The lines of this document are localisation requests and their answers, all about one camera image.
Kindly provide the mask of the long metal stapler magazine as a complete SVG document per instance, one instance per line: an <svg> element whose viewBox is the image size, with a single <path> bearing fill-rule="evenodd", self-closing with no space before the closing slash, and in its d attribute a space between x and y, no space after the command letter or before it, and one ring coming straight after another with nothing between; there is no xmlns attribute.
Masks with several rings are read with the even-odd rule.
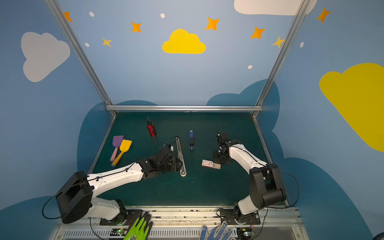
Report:
<svg viewBox="0 0 384 240"><path fill-rule="evenodd" d="M184 156L182 153L182 147L181 147L181 142L180 142L179 137L176 137L176 146L177 146L178 158L182 163L182 165L180 167L180 174L182 177L185 177L187 175L187 171L186 171L186 165L185 165Z"/></svg>

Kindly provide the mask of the red white staple box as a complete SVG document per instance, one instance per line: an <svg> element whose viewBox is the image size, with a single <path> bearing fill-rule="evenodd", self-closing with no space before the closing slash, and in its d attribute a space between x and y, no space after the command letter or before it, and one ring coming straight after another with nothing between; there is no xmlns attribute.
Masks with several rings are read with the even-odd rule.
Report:
<svg viewBox="0 0 384 240"><path fill-rule="evenodd" d="M221 165L218 163L214 163L213 161L208 161L208 160L203 160L202 161L202 166L207 167L207 168L212 168L212 169L221 169Z"/></svg>

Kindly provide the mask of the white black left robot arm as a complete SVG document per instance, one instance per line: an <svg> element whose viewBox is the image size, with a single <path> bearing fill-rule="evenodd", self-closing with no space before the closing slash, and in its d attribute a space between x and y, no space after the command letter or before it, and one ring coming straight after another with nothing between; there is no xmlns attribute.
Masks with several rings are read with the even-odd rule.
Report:
<svg viewBox="0 0 384 240"><path fill-rule="evenodd" d="M99 195L125 184L154 178L159 173L178 172L184 161L169 153L157 153L126 167L86 175L74 173L59 190L56 201L63 224L82 218L100 218L103 225L126 225L128 212L121 200L105 200Z"/></svg>

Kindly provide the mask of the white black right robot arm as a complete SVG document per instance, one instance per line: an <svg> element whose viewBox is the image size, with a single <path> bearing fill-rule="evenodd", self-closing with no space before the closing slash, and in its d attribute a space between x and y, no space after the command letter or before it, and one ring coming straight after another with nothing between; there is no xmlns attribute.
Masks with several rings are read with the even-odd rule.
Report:
<svg viewBox="0 0 384 240"><path fill-rule="evenodd" d="M281 172L276 164L260 160L242 144L225 142L214 151L215 163L225 165L230 164L232 160L249 174L249 195L237 203L241 215L248 215L286 200Z"/></svg>

